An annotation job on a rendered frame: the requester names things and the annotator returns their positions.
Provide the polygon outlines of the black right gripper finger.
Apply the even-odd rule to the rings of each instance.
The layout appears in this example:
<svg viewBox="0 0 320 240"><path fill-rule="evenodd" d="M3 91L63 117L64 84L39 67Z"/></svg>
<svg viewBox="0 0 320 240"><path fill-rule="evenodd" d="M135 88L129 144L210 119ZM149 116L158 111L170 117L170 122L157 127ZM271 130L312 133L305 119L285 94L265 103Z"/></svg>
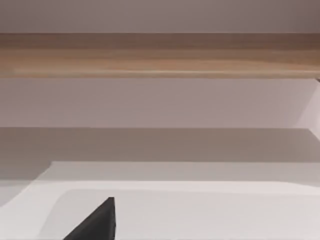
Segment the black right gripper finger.
<svg viewBox="0 0 320 240"><path fill-rule="evenodd" d="M116 203L108 197L63 240L115 240Z"/></svg>

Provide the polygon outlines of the wooden board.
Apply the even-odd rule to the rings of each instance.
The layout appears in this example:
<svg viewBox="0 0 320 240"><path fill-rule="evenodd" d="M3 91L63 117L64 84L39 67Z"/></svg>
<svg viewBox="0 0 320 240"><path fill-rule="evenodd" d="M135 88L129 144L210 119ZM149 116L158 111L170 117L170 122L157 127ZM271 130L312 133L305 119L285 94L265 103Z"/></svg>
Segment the wooden board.
<svg viewBox="0 0 320 240"><path fill-rule="evenodd" d="M0 33L0 78L320 79L320 33Z"/></svg>

